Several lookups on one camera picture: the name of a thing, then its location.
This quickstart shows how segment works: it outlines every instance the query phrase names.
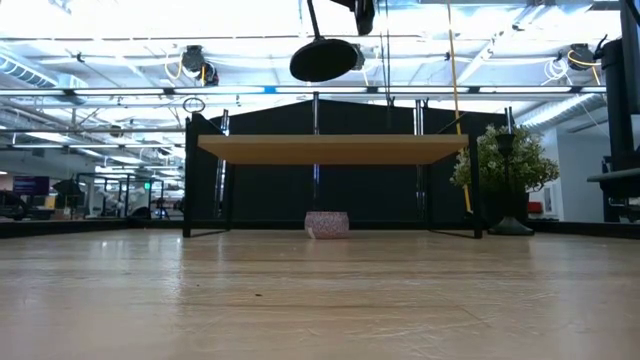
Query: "wood grain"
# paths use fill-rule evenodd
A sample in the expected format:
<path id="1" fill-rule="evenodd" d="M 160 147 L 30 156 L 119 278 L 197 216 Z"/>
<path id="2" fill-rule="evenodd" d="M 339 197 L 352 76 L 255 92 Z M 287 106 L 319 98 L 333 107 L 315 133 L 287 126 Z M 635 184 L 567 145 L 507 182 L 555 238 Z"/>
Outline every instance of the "wood grain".
<path id="1" fill-rule="evenodd" d="M 420 165 L 468 141 L 467 135 L 200 135 L 198 145 L 244 165 Z"/>
<path id="2" fill-rule="evenodd" d="M 631 360 L 640 242 L 126 230 L 0 242 L 7 360 Z"/>

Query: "wooden shelf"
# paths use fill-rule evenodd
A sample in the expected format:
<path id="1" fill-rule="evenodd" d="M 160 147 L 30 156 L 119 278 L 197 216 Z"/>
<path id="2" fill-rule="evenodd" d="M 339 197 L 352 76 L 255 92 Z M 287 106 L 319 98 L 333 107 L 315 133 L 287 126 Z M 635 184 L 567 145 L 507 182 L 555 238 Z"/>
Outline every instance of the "wooden shelf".
<path id="1" fill-rule="evenodd" d="M 419 165 L 468 145 L 467 135 L 200 135 L 198 145 L 232 164 Z"/>

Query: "potted plant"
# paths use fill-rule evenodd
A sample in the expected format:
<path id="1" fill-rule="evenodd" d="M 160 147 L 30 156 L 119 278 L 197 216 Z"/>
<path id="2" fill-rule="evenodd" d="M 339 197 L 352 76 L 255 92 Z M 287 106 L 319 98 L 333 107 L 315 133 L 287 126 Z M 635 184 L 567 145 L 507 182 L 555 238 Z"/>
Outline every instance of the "potted plant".
<path id="1" fill-rule="evenodd" d="M 507 132 L 506 127 L 487 127 L 484 135 L 478 137 L 478 162 L 480 165 L 480 189 L 482 191 L 483 215 L 489 226 L 498 223 L 508 206 L 505 196 L 507 189 L 504 178 L 504 158 L 498 152 L 496 136 Z M 515 217 L 527 220 L 528 191 L 539 191 L 545 183 L 558 178 L 558 164 L 543 156 L 544 148 L 540 137 L 522 127 L 514 129 L 513 154 L 509 162 L 509 185 Z M 471 185 L 471 163 L 469 150 L 465 149 L 457 157 L 451 182 L 460 187 Z"/>

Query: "green leaves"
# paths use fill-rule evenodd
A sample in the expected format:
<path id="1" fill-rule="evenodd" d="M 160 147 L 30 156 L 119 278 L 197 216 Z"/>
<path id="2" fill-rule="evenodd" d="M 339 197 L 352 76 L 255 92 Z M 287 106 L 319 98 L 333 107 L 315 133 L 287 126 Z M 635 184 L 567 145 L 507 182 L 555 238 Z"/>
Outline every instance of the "green leaves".
<path id="1" fill-rule="evenodd" d="M 480 183 L 483 190 L 503 189 L 504 158 L 498 152 L 496 136 L 507 132 L 506 127 L 496 129 L 488 126 L 484 135 L 478 137 L 478 162 L 480 164 Z M 513 154 L 509 166 L 509 181 L 514 190 L 537 191 L 542 186 L 558 178 L 558 164 L 543 156 L 544 148 L 540 137 L 523 128 L 514 129 Z M 457 157 L 451 182 L 458 186 L 471 184 L 471 163 L 469 151 L 463 150 Z"/>

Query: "black planter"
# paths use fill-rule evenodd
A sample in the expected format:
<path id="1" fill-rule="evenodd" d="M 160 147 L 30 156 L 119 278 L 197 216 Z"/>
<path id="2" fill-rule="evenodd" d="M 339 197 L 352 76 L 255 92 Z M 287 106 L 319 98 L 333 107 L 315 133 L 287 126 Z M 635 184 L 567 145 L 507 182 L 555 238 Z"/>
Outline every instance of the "black planter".
<path id="1" fill-rule="evenodd" d="M 488 227 L 499 223 L 508 207 L 507 199 L 502 191 L 487 191 L 482 193 L 483 217 Z M 528 217 L 529 193 L 518 191 L 514 194 L 514 216 L 521 223 L 526 223 Z"/>

